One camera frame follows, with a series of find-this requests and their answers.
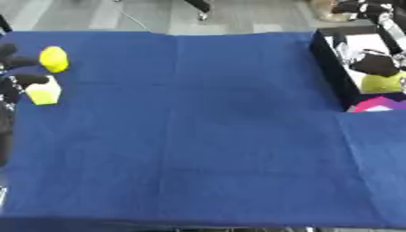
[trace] gray floor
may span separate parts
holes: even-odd
[[[204,23],[182,0],[0,0],[0,13],[16,30],[149,31],[164,34],[249,34],[306,31],[339,24],[317,21],[305,0],[211,0]],[[367,24],[365,22],[341,25]]]

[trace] blue tablecloth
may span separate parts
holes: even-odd
[[[18,106],[4,217],[406,227],[406,111],[341,112],[311,36],[8,34],[71,68]]]

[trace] yellow ball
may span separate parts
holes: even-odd
[[[40,54],[40,63],[51,73],[60,73],[69,66],[68,55],[57,46],[49,46]]]
[[[391,77],[366,75],[362,79],[362,93],[401,92],[400,79],[406,77],[406,72],[401,71]]]

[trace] yellow hexagonal block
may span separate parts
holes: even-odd
[[[34,83],[25,89],[27,95],[31,98],[36,105],[56,104],[61,95],[62,88],[51,75],[48,83],[38,84]]]

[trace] yellow block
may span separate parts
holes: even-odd
[[[402,77],[406,77],[406,72],[401,71],[391,77],[366,75],[362,79],[361,91],[363,93],[401,92]]]
[[[62,88],[51,75],[48,83],[31,84],[25,89],[27,95],[31,98],[36,105],[56,104],[61,95]]]
[[[68,55],[57,46],[49,46],[40,54],[40,63],[51,73],[60,73],[69,67]]]

